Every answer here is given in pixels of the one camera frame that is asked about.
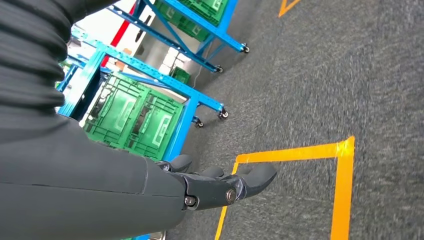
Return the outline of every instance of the blue shelving cart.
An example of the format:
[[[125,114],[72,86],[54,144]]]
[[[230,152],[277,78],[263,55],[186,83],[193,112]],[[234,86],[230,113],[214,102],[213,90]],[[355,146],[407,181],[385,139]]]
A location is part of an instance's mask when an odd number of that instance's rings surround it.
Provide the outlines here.
[[[236,9],[238,0],[228,0],[225,12],[218,26],[212,25],[203,17],[193,12],[190,8],[183,5],[178,0],[162,0],[162,2],[175,9],[177,12],[181,13],[182,15],[190,19],[192,22],[194,22],[196,25],[202,27],[210,33],[209,37],[200,44],[196,52],[192,52],[187,47],[187,45],[184,44],[183,40],[178,36],[174,29],[169,25],[168,21],[160,14],[159,10],[151,3],[150,0],[137,0],[135,11],[132,15],[123,11],[115,5],[108,7],[108,9],[113,13],[117,14],[118,16],[122,17],[126,21],[130,22],[131,24],[137,26],[141,30],[145,31],[146,33],[154,36],[164,44],[178,50],[180,53],[184,54],[185,56],[192,59],[199,65],[205,67],[211,72],[223,72],[223,68],[220,65],[213,65],[212,63],[210,63],[210,60],[225,46],[228,46],[237,52],[249,53],[250,49],[246,43],[239,43],[227,33],[227,29],[230,25],[231,18],[233,16],[234,10]],[[156,31],[155,29],[151,28],[150,26],[144,24],[139,20],[141,11],[144,9],[145,6],[149,6],[152,9],[152,11],[156,14],[156,17],[160,19],[160,21],[165,25],[168,31],[175,37],[177,42],[173,41],[172,39],[169,39],[162,33]],[[212,44],[215,39],[220,40],[221,45],[209,56],[207,56],[207,58],[204,58],[203,54],[205,52],[205,49],[207,49],[207,47]]]
[[[65,89],[66,85],[69,83],[72,77],[77,78],[78,86],[75,88],[72,87],[72,90],[66,96],[65,104],[58,110],[59,114],[68,117],[73,117],[77,106],[81,103],[82,96],[87,96],[89,94],[92,94],[92,96],[94,96],[93,92],[87,93],[87,89],[89,89],[91,86],[99,85],[98,82],[94,82],[95,75],[98,74],[99,71],[110,73],[109,69],[101,68],[102,60],[106,55],[108,55],[111,58],[117,59],[118,61],[121,61],[133,67],[134,69],[137,69],[138,71],[146,74],[152,79],[157,80],[158,82],[155,82],[151,79],[127,74],[128,77],[147,84],[171,89],[173,91],[179,92],[187,98],[183,114],[181,115],[178,121],[177,128],[175,129],[175,132],[172,135],[171,141],[168,145],[163,160],[171,161],[180,154],[192,122],[195,122],[198,125],[199,123],[202,123],[199,118],[195,116],[197,107],[206,106],[216,111],[220,119],[226,119],[228,117],[228,112],[224,109],[224,105],[218,102],[217,100],[179,82],[178,80],[168,75],[164,75],[158,72],[158,70],[156,70],[155,68],[145,64],[144,62],[136,58],[129,56],[124,52],[116,50],[112,46],[106,45],[101,41],[91,38],[87,33],[81,31],[77,27],[72,28],[72,35],[78,38],[80,41],[95,47],[96,51],[90,59],[86,59],[78,55],[70,56],[70,58],[74,60],[74,64],[71,66],[70,70],[68,71],[68,74],[65,77],[65,80],[58,86],[58,88]],[[75,75],[75,69],[78,68],[82,68],[82,71],[79,74]]]

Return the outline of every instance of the green plastic crate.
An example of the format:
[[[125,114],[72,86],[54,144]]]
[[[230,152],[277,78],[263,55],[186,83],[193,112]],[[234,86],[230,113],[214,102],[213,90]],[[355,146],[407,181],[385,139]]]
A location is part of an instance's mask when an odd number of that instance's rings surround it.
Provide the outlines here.
[[[151,90],[124,149],[132,154],[162,160],[183,111],[183,105]]]
[[[113,73],[83,128],[93,141],[160,161],[183,107],[156,90]]]
[[[169,7],[166,3],[160,0],[154,2],[154,6],[159,10],[162,16],[171,24],[177,26],[181,19],[185,18],[182,14]]]
[[[228,0],[179,0],[179,1],[214,26],[218,26],[220,24],[228,4]]]
[[[149,91],[130,78],[111,74],[85,123],[88,137],[113,147],[123,146]]]
[[[210,33],[207,30],[187,19],[165,3],[157,0],[154,5],[169,23],[176,26],[190,37],[195,38],[199,42],[203,42],[209,37]]]
[[[176,27],[199,42],[205,41],[210,35],[208,31],[187,18],[182,19]]]
[[[183,84],[188,84],[190,80],[190,74],[177,66],[169,73],[169,76]]]

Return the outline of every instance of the robotic hand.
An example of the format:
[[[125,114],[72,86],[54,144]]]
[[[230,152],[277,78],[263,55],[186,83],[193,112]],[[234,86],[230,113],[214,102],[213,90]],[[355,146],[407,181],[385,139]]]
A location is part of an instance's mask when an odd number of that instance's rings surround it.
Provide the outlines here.
[[[262,192],[275,178],[277,171],[265,163],[243,174],[225,175],[216,166],[202,172],[185,172],[192,159],[180,155],[172,162],[156,164],[164,171],[185,184],[184,205],[188,210],[204,210],[228,206],[236,201],[255,196]]]

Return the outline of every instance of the yellow tape line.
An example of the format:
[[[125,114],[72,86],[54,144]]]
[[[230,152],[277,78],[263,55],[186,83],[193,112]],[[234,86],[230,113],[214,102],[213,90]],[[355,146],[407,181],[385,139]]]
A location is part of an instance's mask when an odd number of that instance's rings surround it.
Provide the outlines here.
[[[349,239],[351,219],[354,152],[355,137],[351,136],[349,139],[338,143],[241,154],[235,159],[232,174],[237,172],[239,164],[337,158],[331,240],[347,240]],[[215,240],[220,239],[226,213],[227,207],[225,206],[221,211]]]
[[[278,17],[280,18],[281,16],[283,16],[290,9],[292,9],[298,2],[300,2],[300,0],[294,0],[292,3],[290,3],[288,6],[286,6],[287,0],[282,0],[282,4],[281,4],[281,8],[279,10]]]
[[[239,164],[237,162],[234,163],[234,167],[232,167],[232,173],[231,174],[236,174],[238,168],[239,168]],[[225,219],[226,214],[227,214],[227,206],[223,206],[222,210],[221,210],[221,216],[219,217],[218,228],[216,229],[215,240],[219,240],[220,237],[221,237],[221,233],[223,231],[223,226],[224,226],[224,219]]]

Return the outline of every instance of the caster wheel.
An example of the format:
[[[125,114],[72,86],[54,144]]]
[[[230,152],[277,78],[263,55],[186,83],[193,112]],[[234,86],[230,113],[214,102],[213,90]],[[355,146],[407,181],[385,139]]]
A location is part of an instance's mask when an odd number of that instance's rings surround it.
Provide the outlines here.
[[[226,119],[228,118],[228,112],[223,108],[222,111],[218,115],[219,119]]]
[[[196,127],[198,127],[198,128],[203,128],[203,126],[204,126],[204,124],[203,124],[203,122],[202,122],[202,121],[198,121],[198,122],[196,122]]]
[[[247,43],[243,43],[243,53],[245,53],[245,54],[248,54],[250,51],[251,51],[251,49],[248,47],[248,44]]]
[[[221,74],[224,72],[224,69],[220,65],[218,65],[216,66],[216,72]]]

